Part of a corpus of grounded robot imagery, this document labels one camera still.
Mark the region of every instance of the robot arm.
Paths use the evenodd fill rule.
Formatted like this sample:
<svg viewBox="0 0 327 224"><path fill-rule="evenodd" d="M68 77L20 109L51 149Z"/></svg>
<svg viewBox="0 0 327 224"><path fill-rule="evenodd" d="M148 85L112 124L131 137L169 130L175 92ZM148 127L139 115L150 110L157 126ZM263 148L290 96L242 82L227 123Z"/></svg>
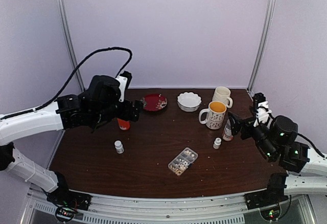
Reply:
<svg viewBox="0 0 327 224"><path fill-rule="evenodd" d="M300 135L297 124L285 116L274 118L263 94L255 94L250 111L253 116L247 119L228 113L232 134L241 132L243 140L253 138L268 162L279 160L279 165L285 170L302 176L272 174L266 190L245 195L248 209L277 204L292 194L327 195L327 155L313 144L309 147L295 141Z"/></svg>
<svg viewBox="0 0 327 224"><path fill-rule="evenodd" d="M77 201L89 202L87 194L69 191L66 180L59 172L52 172L35 164L14 147L12 141L40 132L89 126L96 130L113 118L137 121L143 108L140 101L125 100L125 90L132 76L129 72L112 78L94 76L89 88L79 95L57 98L48 106L32 112L1 116L0 171L5 170L32 182L43 189L48 200L65 206Z"/></svg>

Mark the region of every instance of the small white bottle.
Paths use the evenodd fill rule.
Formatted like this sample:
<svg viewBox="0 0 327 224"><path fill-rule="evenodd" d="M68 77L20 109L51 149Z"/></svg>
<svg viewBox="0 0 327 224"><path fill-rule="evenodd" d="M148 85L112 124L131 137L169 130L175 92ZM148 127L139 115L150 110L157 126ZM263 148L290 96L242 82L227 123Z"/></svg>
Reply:
<svg viewBox="0 0 327 224"><path fill-rule="evenodd" d="M124 152L123 144L121 141L115 141L114 146L118 154L122 154Z"/></svg>
<svg viewBox="0 0 327 224"><path fill-rule="evenodd" d="M214 142L214 148L218 149L221 145L221 138L216 138Z"/></svg>

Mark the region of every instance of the white bottle cap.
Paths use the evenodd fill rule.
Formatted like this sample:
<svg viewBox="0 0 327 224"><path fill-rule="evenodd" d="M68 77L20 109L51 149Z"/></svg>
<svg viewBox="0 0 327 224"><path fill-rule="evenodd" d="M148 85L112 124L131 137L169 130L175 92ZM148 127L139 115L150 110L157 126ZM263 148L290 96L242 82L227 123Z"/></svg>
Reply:
<svg viewBox="0 0 327 224"><path fill-rule="evenodd" d="M115 141L114 146L116 149L121 149L123 148L123 144L121 141Z"/></svg>
<svg viewBox="0 0 327 224"><path fill-rule="evenodd" d="M214 144L217 145L217 146L220 146L221 138L216 138Z"/></svg>

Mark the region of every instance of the mug handle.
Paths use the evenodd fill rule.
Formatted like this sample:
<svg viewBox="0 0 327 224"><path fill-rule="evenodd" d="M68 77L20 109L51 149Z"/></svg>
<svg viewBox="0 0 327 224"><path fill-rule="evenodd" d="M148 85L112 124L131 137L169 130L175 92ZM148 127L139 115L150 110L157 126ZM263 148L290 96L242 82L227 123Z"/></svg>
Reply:
<svg viewBox="0 0 327 224"><path fill-rule="evenodd" d="M231 97L227 97L227 100L229 100L229 104L226 105L226 107L231 108L233 106L233 99Z"/></svg>
<svg viewBox="0 0 327 224"><path fill-rule="evenodd" d="M200 111L200 113L199 113L199 122L201 123L201 124L206 124L207 122L208 122L208 118L205 118L205 120L201 120L201 116L202 116L202 114L204 114L204 113L208 113L210 110L207 108L207 109L203 109L203 110L201 110Z"/></svg>

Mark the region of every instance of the mug with orange liquid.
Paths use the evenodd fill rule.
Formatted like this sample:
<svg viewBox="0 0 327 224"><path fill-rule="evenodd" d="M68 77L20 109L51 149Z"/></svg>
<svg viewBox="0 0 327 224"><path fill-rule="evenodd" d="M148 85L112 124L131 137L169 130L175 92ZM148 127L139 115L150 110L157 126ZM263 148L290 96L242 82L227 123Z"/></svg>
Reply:
<svg viewBox="0 0 327 224"><path fill-rule="evenodd" d="M199 114L199 122L210 129L219 129L223 124L226 114L226 105L220 101L212 101L209 108L203 109ZM205 120L201 120L202 114L207 113Z"/></svg>

